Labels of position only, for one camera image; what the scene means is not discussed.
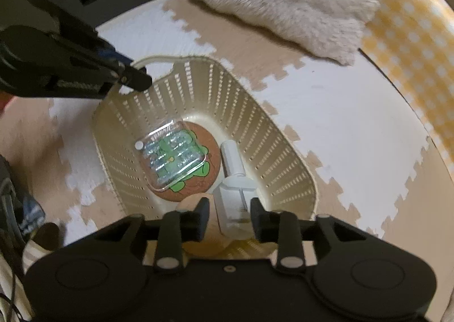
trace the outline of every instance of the basket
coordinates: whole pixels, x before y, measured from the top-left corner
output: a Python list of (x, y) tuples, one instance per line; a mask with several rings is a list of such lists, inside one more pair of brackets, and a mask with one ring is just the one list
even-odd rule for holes
[[(144, 92), (121, 95), (120, 85), (115, 85), (93, 118), (99, 157), (127, 214), (156, 219), (175, 209), (177, 203), (148, 189), (133, 146), (153, 122), (181, 118), (203, 126), (218, 144), (236, 140), (246, 173), (256, 180), (266, 210), (290, 211), (300, 219), (313, 215), (314, 179), (282, 132), (228, 70), (216, 60), (199, 56), (149, 57), (134, 66), (154, 62), (173, 63), (173, 68)], [(212, 189), (223, 177), (221, 170)], [(266, 248), (252, 240), (230, 246), (234, 249), (225, 256), (243, 258), (260, 257)]]

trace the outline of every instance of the green cartoon character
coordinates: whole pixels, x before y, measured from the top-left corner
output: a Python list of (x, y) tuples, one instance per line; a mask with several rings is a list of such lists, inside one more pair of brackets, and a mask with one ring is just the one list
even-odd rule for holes
[[(158, 141), (157, 155), (163, 156), (163, 158), (159, 162), (154, 162), (154, 164), (158, 164), (156, 173), (160, 181), (169, 180), (176, 172), (181, 171), (181, 175), (184, 175), (184, 172), (191, 170), (198, 164), (197, 160), (200, 156), (208, 154), (208, 148), (198, 145), (196, 141), (196, 134), (190, 130), (178, 131)], [(194, 176), (206, 177), (209, 172), (210, 163), (205, 161), (194, 172), (173, 184), (170, 190), (177, 193), (184, 188), (186, 180)]]

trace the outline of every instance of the transparent plastic container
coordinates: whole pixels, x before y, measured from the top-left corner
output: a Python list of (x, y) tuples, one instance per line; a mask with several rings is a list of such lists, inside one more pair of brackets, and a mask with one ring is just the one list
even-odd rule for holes
[(151, 189), (162, 192), (197, 170), (206, 154), (181, 120), (171, 120), (136, 141), (140, 166)]

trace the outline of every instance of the basket handle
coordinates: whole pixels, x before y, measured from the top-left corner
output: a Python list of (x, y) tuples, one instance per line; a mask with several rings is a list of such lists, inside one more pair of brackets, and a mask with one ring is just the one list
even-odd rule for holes
[(177, 60), (182, 60), (187, 57), (178, 56), (148, 56), (131, 63), (131, 67), (142, 68), (150, 63), (175, 63)]

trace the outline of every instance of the yellow and white gingham fabric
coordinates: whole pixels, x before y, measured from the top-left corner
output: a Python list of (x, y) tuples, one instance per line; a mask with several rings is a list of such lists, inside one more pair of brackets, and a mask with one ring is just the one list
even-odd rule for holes
[(413, 108), (454, 180), (454, 12), (444, 0), (382, 0), (361, 46)]

